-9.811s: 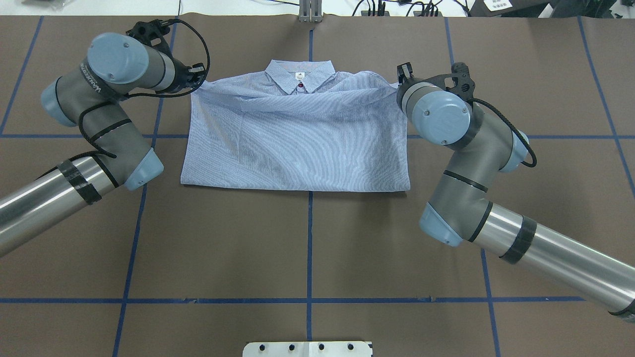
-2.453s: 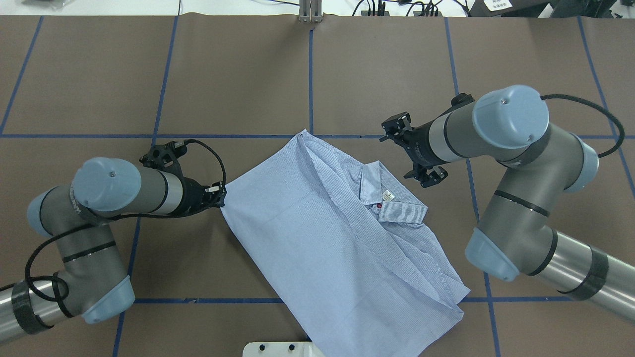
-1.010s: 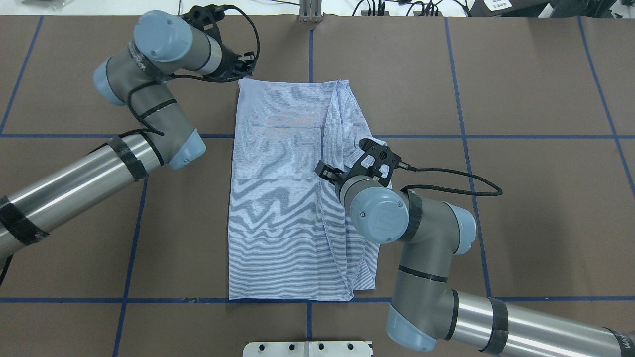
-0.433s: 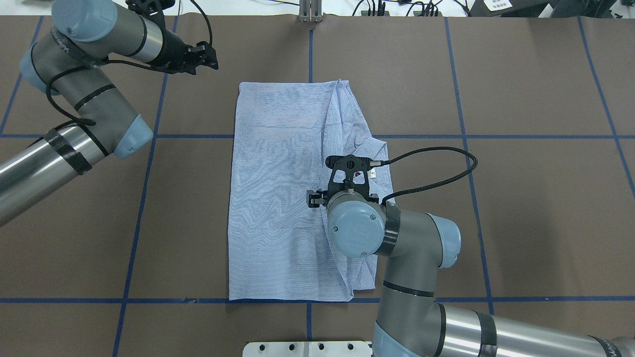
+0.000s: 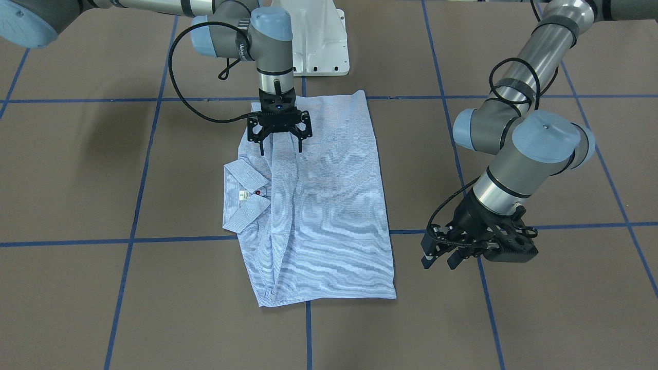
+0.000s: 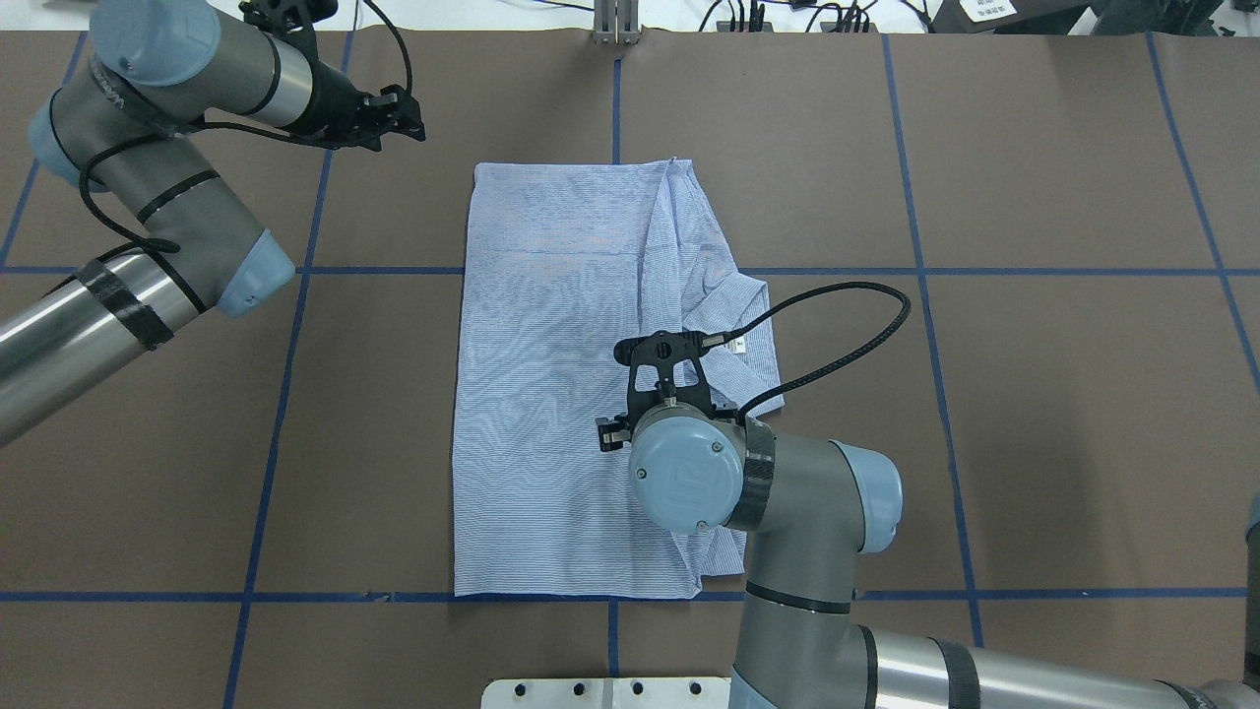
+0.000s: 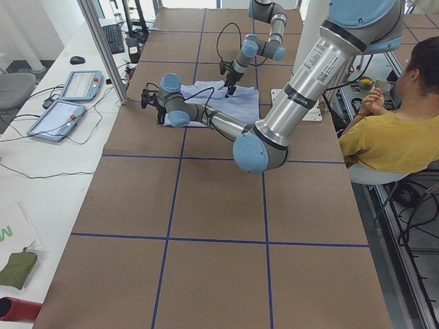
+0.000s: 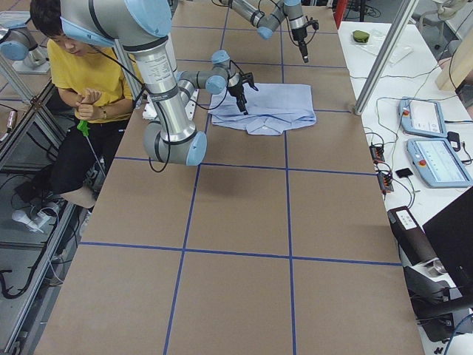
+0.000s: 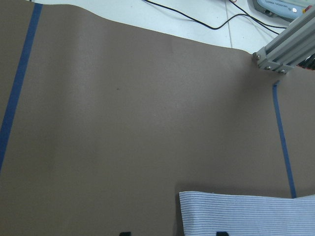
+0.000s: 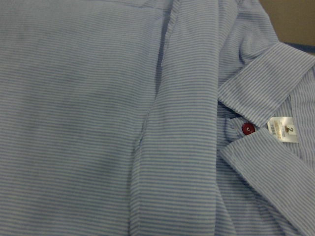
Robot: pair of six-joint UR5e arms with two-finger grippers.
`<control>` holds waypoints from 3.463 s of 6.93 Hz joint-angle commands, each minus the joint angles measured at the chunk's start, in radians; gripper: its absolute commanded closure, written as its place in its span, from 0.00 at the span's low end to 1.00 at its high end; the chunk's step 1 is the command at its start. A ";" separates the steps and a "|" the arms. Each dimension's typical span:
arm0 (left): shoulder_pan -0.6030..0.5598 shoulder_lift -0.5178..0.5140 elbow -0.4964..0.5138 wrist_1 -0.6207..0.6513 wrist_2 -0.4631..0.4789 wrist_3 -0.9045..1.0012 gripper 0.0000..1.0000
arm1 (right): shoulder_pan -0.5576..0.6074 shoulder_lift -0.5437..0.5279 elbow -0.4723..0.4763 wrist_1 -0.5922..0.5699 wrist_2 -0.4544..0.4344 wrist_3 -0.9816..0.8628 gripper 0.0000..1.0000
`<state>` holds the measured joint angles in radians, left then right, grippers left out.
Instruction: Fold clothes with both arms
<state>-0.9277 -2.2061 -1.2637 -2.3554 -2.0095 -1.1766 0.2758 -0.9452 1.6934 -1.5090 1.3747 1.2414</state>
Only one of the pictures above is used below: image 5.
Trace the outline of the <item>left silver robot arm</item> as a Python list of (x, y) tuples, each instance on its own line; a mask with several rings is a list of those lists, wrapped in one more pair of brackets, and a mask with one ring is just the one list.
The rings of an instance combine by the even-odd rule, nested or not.
[(526, 263), (538, 255), (538, 232), (522, 219), (524, 203), (548, 178), (580, 167), (595, 152), (590, 129), (541, 110), (540, 99), (566, 53), (595, 23), (655, 19), (656, 1), (546, 5), (521, 52), (492, 68), (484, 103), (454, 120), (456, 144), (494, 159), (456, 192), (464, 198), (446, 226), (430, 216), (421, 241), (425, 269), (443, 255), (451, 269), (471, 257)]

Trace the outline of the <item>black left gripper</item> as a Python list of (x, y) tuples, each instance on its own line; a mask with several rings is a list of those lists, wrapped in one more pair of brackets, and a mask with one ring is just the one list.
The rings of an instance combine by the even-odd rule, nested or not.
[(421, 241), (421, 248), (425, 254), (421, 259), (423, 268), (430, 269), (438, 257), (452, 251), (447, 258), (447, 264), (449, 269), (454, 270), (463, 260), (473, 256), (474, 252), (484, 252), (493, 248), (487, 243), (492, 233), (484, 221), (486, 211), (490, 210), (477, 200), (475, 194), (468, 193), (456, 207), (453, 219), (447, 225), (445, 237), (434, 234), (423, 236)]

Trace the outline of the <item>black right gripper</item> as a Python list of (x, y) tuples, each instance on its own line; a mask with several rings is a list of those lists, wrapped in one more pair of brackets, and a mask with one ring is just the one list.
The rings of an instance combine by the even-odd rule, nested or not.
[[(269, 93), (259, 89), (260, 110), (259, 121), (298, 121), (299, 113), (296, 108), (296, 92), (294, 88), (289, 91), (278, 93)], [(261, 156), (265, 155), (265, 140), (268, 136), (267, 131), (260, 131), (257, 134), (258, 144)], [(305, 140), (305, 131), (299, 128), (294, 129), (294, 136), (298, 139), (298, 152), (302, 153), (302, 141)]]

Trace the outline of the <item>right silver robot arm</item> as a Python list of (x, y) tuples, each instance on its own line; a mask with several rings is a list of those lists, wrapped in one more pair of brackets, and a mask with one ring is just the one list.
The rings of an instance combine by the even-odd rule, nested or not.
[(296, 106), (291, 17), (285, 9), (263, 7), (261, 1), (2, 1), (2, 37), (28, 49), (44, 48), (85, 11), (112, 7), (192, 20), (172, 42), (167, 61), (174, 91), (189, 110), (194, 108), (173, 72), (175, 49), (186, 35), (199, 54), (226, 59), (221, 80), (240, 61), (254, 61), (260, 110), (236, 118), (247, 120), (248, 141), (263, 149), (273, 133), (290, 133), (299, 142), (313, 135), (309, 113)]

